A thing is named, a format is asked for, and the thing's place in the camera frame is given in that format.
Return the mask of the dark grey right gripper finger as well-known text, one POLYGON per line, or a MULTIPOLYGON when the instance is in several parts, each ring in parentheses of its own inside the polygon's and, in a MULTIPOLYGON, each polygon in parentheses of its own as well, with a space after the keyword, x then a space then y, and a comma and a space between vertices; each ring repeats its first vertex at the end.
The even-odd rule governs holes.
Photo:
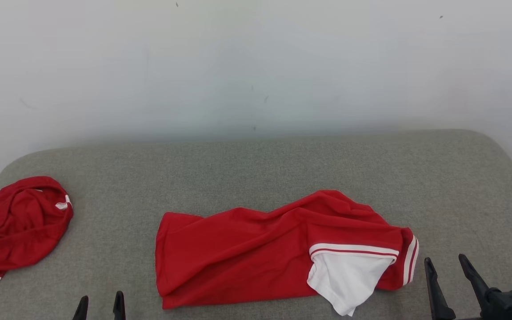
POLYGON ((467 280, 471 282, 471 286, 475 293, 480 308, 489 308, 488 294, 491 292, 490 287, 485 280, 479 275, 475 267, 469 261, 466 255, 459 254, 458 259, 462 267, 463 273, 467 280))
POLYGON ((424 259, 424 270, 432 320, 454 320, 455 312, 447 305, 439 286, 437 271, 429 257, 424 259))

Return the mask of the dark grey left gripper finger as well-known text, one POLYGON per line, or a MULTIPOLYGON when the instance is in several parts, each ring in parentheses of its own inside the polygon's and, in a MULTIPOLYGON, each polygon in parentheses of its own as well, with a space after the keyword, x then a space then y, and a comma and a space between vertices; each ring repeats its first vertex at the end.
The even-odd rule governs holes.
POLYGON ((87 320, 88 306, 89 306, 89 298, 88 298, 88 296, 83 296, 79 301, 79 304, 77 306, 77 309, 76 309, 75 314, 72 319, 73 320, 87 320))
POLYGON ((126 320, 125 301, 122 291, 116 292, 112 313, 114 314, 114 320, 126 320))

